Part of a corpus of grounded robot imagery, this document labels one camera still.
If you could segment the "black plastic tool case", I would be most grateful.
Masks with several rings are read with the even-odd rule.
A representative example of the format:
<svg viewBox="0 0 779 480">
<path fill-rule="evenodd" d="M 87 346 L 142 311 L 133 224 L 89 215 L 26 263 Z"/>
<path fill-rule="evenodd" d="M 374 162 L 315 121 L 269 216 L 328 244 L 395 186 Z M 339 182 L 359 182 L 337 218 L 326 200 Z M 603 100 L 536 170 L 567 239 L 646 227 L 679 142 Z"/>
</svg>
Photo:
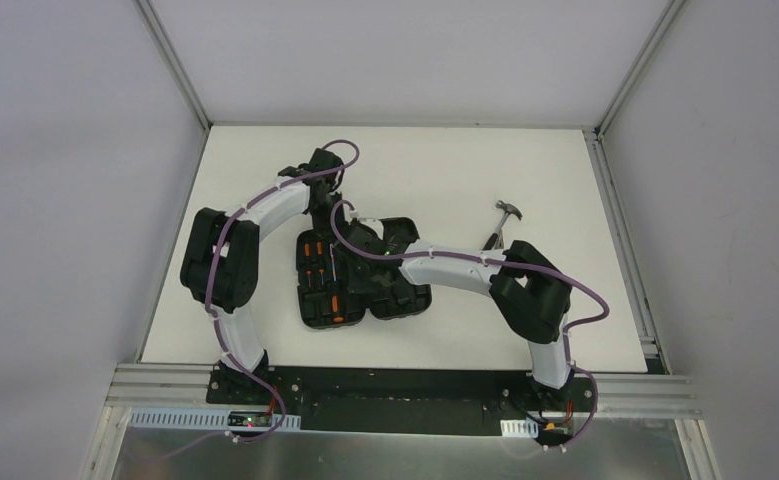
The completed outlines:
<svg viewBox="0 0 779 480">
<path fill-rule="evenodd" d="M 315 330 L 418 315 L 432 303 L 431 287 L 413 285 L 386 262 L 373 262 L 338 242 L 326 220 L 296 239 L 296 289 L 302 323 Z"/>
</svg>

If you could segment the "small orange black screwdriver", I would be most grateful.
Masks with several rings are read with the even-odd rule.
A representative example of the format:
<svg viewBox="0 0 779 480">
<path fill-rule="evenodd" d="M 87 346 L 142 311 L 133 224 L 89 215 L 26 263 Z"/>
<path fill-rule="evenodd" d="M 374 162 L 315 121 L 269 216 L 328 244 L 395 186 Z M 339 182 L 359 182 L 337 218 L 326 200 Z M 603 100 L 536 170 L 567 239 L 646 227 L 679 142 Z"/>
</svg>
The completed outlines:
<svg viewBox="0 0 779 480">
<path fill-rule="evenodd" d="M 310 247 L 310 243 L 307 242 L 307 243 L 304 244 L 304 261 L 303 261 L 303 266 L 304 266 L 304 272 L 305 272 L 305 276 L 306 276 L 306 279 L 307 279 L 307 285 L 308 285 L 309 289 L 312 288 L 311 262 L 312 262 L 311 247 Z"/>
</svg>

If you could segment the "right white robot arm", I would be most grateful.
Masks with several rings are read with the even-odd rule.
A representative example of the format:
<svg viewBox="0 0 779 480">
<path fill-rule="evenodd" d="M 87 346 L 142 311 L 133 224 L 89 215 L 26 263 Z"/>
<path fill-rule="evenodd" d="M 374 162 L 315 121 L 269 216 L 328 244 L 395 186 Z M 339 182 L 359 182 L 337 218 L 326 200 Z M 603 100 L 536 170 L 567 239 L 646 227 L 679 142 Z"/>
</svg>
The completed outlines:
<svg viewBox="0 0 779 480">
<path fill-rule="evenodd" d="M 354 271 L 387 286 L 404 280 L 483 295 L 494 301 L 508 327 L 528 342 L 534 400 L 548 410 L 572 397 L 573 377 L 561 328 L 572 287 L 535 247 L 514 241 L 507 249 L 451 250 L 423 239 L 391 243 L 363 221 L 331 223 Z"/>
</svg>

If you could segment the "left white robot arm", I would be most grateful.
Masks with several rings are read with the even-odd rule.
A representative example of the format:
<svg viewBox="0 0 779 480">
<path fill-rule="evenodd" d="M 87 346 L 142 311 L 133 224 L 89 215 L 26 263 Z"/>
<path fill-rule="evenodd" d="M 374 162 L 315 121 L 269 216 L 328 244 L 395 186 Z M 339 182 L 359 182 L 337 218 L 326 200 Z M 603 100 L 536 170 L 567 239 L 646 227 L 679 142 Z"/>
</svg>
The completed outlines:
<svg viewBox="0 0 779 480">
<path fill-rule="evenodd" d="M 281 170 L 271 185 L 227 210 L 203 208 L 193 220 L 179 280 L 210 317 L 223 363 L 237 372 L 231 389 L 246 404 L 262 402 L 270 378 L 249 302 L 259 280 L 261 242 L 295 216 L 316 211 L 341 184 L 344 162 L 327 146 L 308 162 Z"/>
</svg>

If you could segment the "flat screwdriver in case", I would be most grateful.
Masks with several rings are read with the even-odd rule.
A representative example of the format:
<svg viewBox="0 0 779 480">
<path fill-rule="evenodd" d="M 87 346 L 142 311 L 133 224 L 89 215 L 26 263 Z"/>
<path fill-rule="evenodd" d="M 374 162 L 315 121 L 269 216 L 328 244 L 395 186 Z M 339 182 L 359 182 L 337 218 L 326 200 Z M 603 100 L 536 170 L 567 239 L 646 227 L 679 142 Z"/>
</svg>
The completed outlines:
<svg viewBox="0 0 779 480">
<path fill-rule="evenodd" d="M 345 314 L 343 310 L 343 303 L 340 300 L 340 283 L 337 276 L 333 244 L 329 245 L 329 258 L 331 265 L 331 285 L 329 287 L 329 291 L 331 294 L 332 322 L 334 324 L 341 324 L 345 321 Z"/>
</svg>

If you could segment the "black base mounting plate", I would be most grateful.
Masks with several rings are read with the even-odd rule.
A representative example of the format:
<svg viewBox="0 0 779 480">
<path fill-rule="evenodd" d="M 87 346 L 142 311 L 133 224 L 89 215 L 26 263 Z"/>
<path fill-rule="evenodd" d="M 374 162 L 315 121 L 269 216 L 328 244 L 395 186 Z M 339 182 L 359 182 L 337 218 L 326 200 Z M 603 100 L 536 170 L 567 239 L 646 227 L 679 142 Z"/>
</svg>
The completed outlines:
<svg viewBox="0 0 779 480">
<path fill-rule="evenodd" d="M 258 406 L 280 395 L 277 413 L 306 431 L 499 436 L 506 421 L 559 420 L 590 411 L 597 393 L 582 375 L 546 393 L 521 370 L 407 370 L 276 366 L 247 377 L 218 363 L 209 404 Z"/>
</svg>

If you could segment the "aluminium frame rail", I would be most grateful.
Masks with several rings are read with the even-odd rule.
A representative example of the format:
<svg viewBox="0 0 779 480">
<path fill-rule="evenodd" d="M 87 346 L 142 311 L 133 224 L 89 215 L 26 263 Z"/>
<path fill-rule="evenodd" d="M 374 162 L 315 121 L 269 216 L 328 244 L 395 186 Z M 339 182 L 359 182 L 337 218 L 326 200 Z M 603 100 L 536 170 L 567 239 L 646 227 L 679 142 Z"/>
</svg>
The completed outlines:
<svg viewBox="0 0 779 480">
<path fill-rule="evenodd" d="M 206 408 L 214 367 L 198 364 L 126 363 L 116 367 L 108 407 Z M 690 378 L 679 375 L 596 373 L 598 415 L 609 418 L 701 420 Z"/>
</svg>

